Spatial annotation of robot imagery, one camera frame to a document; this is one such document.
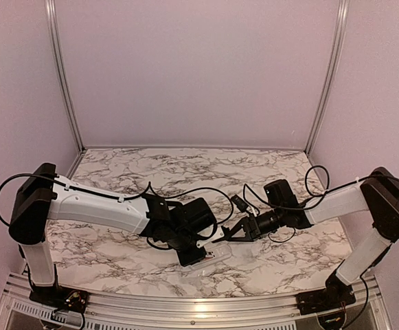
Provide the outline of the white remote control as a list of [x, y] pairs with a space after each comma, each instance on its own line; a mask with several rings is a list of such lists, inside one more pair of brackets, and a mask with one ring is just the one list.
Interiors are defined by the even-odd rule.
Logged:
[[208, 252], [214, 253], [214, 257], [206, 256], [201, 262], [187, 266], [186, 268], [191, 271], [201, 270], [221, 261], [225, 261], [231, 257], [231, 248], [228, 245], [212, 247], [209, 251], [207, 251], [207, 253]]

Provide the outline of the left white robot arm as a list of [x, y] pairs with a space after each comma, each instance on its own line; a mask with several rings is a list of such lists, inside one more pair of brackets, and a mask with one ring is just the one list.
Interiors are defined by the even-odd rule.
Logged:
[[50, 220], [72, 220], [108, 226], [165, 243], [176, 251], [182, 266], [206, 256], [205, 245], [223, 237], [207, 202], [187, 204], [142, 192], [131, 196], [77, 184], [42, 164], [17, 190], [9, 225], [10, 236], [21, 246], [31, 280], [50, 305], [66, 300], [57, 284], [46, 227]]

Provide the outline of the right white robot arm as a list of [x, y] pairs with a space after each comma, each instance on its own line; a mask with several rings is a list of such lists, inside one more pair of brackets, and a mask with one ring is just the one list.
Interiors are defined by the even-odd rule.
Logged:
[[336, 307], [352, 283], [386, 255], [399, 240], [399, 179], [386, 168], [375, 168], [366, 177], [342, 186], [311, 194], [298, 202], [290, 184], [278, 179], [264, 186], [264, 204], [270, 211], [241, 218], [230, 230], [226, 241], [252, 242], [281, 227], [303, 230], [333, 218], [368, 211], [372, 228], [367, 237], [326, 280], [319, 301], [324, 307]]

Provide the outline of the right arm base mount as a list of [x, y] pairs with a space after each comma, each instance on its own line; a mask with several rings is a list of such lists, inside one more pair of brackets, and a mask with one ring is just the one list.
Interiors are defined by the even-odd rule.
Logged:
[[352, 286], [343, 283], [336, 272], [329, 275], [323, 289], [299, 293], [296, 300], [301, 315], [341, 308], [356, 302]]

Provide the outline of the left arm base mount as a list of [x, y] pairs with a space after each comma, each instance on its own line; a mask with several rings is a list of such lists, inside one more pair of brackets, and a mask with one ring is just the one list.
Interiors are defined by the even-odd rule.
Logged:
[[54, 265], [54, 282], [50, 287], [35, 285], [31, 269], [28, 269], [28, 281], [31, 287], [29, 299], [57, 310], [74, 311], [83, 314], [89, 299], [88, 291], [65, 287], [58, 283], [58, 274]]

